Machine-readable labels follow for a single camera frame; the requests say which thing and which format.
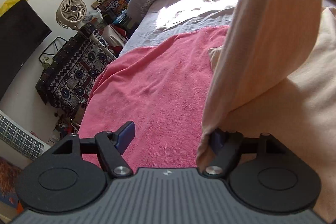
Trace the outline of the beige short-sleeve t-shirt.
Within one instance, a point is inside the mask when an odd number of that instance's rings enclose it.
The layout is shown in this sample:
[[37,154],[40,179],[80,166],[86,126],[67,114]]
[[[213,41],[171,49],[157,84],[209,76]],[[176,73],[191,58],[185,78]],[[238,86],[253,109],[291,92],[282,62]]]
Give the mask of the beige short-sleeve t-shirt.
[[322,0],[238,0],[202,117],[197,166],[210,133],[272,133],[320,176],[315,211],[335,219],[335,8]]

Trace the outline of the dark patterned cloth cover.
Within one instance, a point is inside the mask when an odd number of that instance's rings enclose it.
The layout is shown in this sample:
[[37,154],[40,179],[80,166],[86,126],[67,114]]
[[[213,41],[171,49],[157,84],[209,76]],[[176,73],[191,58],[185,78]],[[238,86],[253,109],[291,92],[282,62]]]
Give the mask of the dark patterned cloth cover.
[[44,104],[71,112],[87,105],[96,78],[116,59],[81,33],[62,46],[35,88]]

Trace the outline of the pink fleece blanket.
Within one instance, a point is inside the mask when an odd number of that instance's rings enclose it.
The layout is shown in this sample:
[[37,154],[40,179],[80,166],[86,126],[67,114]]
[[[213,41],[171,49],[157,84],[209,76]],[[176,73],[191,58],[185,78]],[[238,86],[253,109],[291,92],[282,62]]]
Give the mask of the pink fleece blanket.
[[221,46],[227,32],[219,26],[174,35],[110,63],[93,85],[79,136],[132,121],[135,137],[123,153],[131,169],[194,167],[213,76],[208,51]]

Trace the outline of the white panel heater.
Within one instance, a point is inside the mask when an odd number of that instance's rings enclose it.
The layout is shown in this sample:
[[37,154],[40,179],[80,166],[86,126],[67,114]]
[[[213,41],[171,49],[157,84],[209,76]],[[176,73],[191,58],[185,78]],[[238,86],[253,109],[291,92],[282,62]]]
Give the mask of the white panel heater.
[[50,145],[18,125],[3,111],[0,114],[0,121],[1,140],[27,159],[35,160],[51,148]]

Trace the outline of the beige desk fan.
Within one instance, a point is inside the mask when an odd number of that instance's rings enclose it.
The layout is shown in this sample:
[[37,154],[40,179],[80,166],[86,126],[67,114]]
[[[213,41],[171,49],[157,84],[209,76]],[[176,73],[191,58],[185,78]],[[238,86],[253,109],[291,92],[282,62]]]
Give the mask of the beige desk fan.
[[87,7],[83,0],[62,0],[55,19],[62,28],[78,31],[83,26],[86,14]]

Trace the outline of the black flat monitor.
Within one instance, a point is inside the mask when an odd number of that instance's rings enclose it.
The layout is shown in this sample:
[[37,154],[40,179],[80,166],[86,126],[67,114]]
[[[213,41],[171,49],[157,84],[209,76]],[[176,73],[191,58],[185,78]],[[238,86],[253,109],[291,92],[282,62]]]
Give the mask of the black flat monitor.
[[26,0],[20,0],[1,15],[1,96],[5,94],[21,66],[50,33],[49,26]]

